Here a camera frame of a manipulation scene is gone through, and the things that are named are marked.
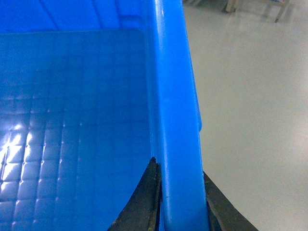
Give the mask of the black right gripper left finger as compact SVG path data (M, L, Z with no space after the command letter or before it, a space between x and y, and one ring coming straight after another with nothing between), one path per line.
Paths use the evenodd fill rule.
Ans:
M109 231L158 231L161 208L161 171L152 157L137 187Z

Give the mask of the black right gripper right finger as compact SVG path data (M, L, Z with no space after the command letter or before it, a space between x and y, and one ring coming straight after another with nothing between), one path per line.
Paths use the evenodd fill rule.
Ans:
M204 174L204 181L211 231L257 231L207 174Z

